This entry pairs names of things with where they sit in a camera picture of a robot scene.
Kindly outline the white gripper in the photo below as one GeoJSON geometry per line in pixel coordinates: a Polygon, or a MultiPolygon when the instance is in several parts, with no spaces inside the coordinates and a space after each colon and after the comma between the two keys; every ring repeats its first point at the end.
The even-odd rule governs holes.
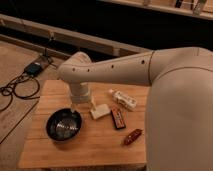
{"type": "MultiPolygon", "coordinates": [[[[71,101],[75,104],[87,103],[91,100],[91,91],[87,83],[70,84],[71,101]]],[[[70,103],[70,111],[75,112],[75,105],[70,103]]],[[[95,102],[89,102],[90,110],[96,110],[95,102]]]]}

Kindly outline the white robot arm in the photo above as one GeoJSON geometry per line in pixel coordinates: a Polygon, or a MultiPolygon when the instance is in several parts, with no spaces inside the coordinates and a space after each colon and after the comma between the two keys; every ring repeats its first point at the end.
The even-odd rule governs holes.
{"type": "Polygon", "coordinates": [[[90,96],[90,82],[148,86],[147,171],[213,171],[213,51],[153,50],[96,63],[77,52],[58,74],[75,103],[90,96]]]}

